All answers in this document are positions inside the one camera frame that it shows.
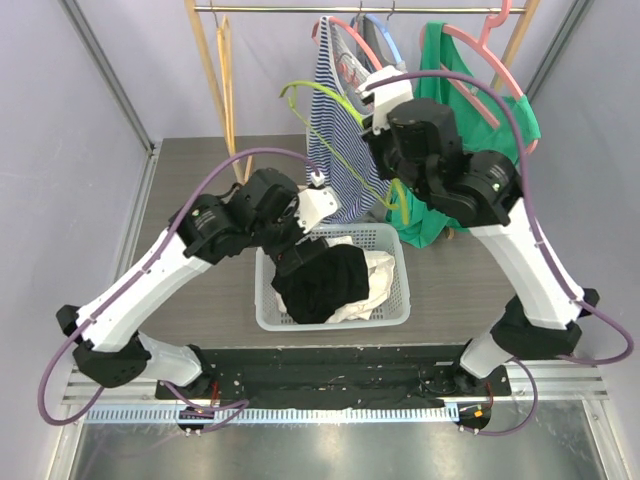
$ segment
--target clothing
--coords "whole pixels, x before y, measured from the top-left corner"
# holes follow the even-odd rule
[[[462,61],[453,38],[442,32],[441,22],[427,24],[424,36],[421,70],[440,70],[441,64],[449,70],[471,75]],[[460,94],[445,78],[421,78],[414,92],[416,98],[433,98],[449,105],[456,116],[458,133],[462,137],[463,147],[467,151],[496,150],[507,156],[514,164],[518,163],[515,139],[506,117],[500,108],[484,92],[478,91],[477,97],[500,121],[498,128],[489,125],[482,115]],[[516,101],[513,97],[504,97],[515,114],[522,130],[525,144],[540,138],[540,129],[529,100],[523,96]],[[387,221],[398,230],[400,239],[416,247],[426,247],[433,242],[445,226],[465,230],[460,224],[435,210],[429,210],[424,202],[418,200],[405,188],[410,212],[409,225],[403,225],[397,211],[389,211]]]
[[[347,303],[369,297],[364,251],[336,245],[287,276],[276,272],[271,286],[297,323],[324,323]]]
[[[338,244],[353,245],[351,237],[339,237],[326,239],[330,246]],[[367,262],[369,275],[369,296],[359,302],[348,303],[331,315],[325,323],[339,323],[343,320],[364,319],[369,320],[373,311],[382,305],[388,298],[393,284],[393,270],[396,260],[387,252],[372,252],[365,250],[364,257]],[[276,293],[278,309],[286,313],[287,307],[282,298]]]
[[[370,113],[370,108],[355,94],[355,84],[367,78],[367,70],[349,51],[328,17],[320,19],[318,36],[320,47],[315,82],[346,96],[359,112]],[[346,71],[348,78],[339,75],[338,68]],[[362,124],[358,120],[332,98],[314,90],[310,124],[380,197],[386,196],[390,182],[378,177],[369,148],[361,138]],[[325,175],[327,184],[333,187],[342,204],[338,212],[325,220],[327,223],[353,222],[376,203],[375,195],[311,132],[307,132],[307,154]],[[310,175],[311,170],[307,169],[307,176]]]
[[[352,27],[355,26],[356,31],[362,36],[362,38],[364,38],[364,41],[367,42],[367,45],[369,45],[383,67],[393,65],[402,72],[407,71],[405,62],[402,60],[402,56],[400,55],[400,51],[398,50],[396,43],[387,30],[386,25],[382,23],[378,17],[370,13],[356,15],[351,19],[350,25]],[[387,58],[383,49],[380,47],[380,43],[378,42],[378,32],[380,32],[382,38],[387,44],[387,50],[391,52],[391,58]],[[359,45],[356,46],[356,57],[367,70],[375,72],[375,68],[371,65],[371,61]]]

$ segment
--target white wall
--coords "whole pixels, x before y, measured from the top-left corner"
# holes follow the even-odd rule
[[[601,307],[640,340],[640,4],[593,2],[534,102],[542,139],[532,158],[542,226],[574,278],[596,287]],[[582,348],[596,357],[624,348],[594,319],[580,322]],[[639,475],[640,353],[604,367],[627,459]]]
[[[276,0],[224,0],[230,5],[286,5]],[[522,5],[524,0],[515,0]],[[536,18],[513,65],[516,79],[526,87],[572,0],[542,0]],[[155,140],[165,137],[220,136],[221,129],[201,66],[184,2],[181,0],[80,0],[107,56]],[[356,0],[289,0],[290,5],[359,4]],[[365,0],[365,6],[389,5],[391,0]],[[499,6],[500,0],[398,0],[397,7]],[[215,22],[201,14],[217,64]],[[349,20],[349,15],[340,15]],[[233,30],[236,121],[238,135],[302,133],[302,124],[279,99],[282,86],[313,78],[317,47],[311,28],[316,14],[230,14]],[[419,66],[418,34],[425,22],[443,20],[480,33],[482,15],[396,15],[391,30],[410,70]],[[516,23],[512,16],[493,32],[490,45],[500,56]],[[465,51],[469,66],[490,81],[490,69]]]
[[[0,65],[0,465],[42,479],[59,433],[36,409],[64,338],[54,315],[112,279],[145,155],[57,2],[2,3]]]

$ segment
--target green shirt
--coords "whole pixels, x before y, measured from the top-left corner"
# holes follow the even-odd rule
[[[440,70],[442,64],[449,70],[471,75],[460,58],[453,38],[442,32],[443,26],[442,22],[427,24],[420,69]],[[516,143],[509,123],[500,107],[486,93],[478,91],[476,96],[500,121],[500,126],[495,129],[446,78],[421,78],[414,96],[416,98],[433,98],[453,109],[458,133],[462,137],[465,150],[496,150],[511,159],[514,164],[518,163]],[[504,100],[511,107],[518,125],[522,129],[525,144],[528,145],[533,140],[540,138],[538,122],[527,97],[523,96],[518,101],[513,97],[504,97]],[[398,210],[390,210],[387,213],[387,221],[398,230],[401,240],[422,248],[433,242],[445,226],[462,229],[456,220],[435,210],[429,210],[424,202],[418,200],[406,187],[405,193],[409,208],[409,225],[402,223],[402,216]]]

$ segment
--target black mounting plate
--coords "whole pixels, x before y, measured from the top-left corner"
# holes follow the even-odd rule
[[[487,395],[484,385],[463,394],[452,363],[464,345],[202,350],[216,371],[221,403],[248,399],[253,408],[340,410],[443,405],[439,398]],[[487,379],[494,396],[511,395],[506,369]],[[158,384],[156,398],[173,399]]]

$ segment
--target black cloth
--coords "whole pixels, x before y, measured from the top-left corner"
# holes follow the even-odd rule
[[[361,248],[336,245],[271,286],[297,323],[324,323],[347,303],[369,298],[369,270]]]

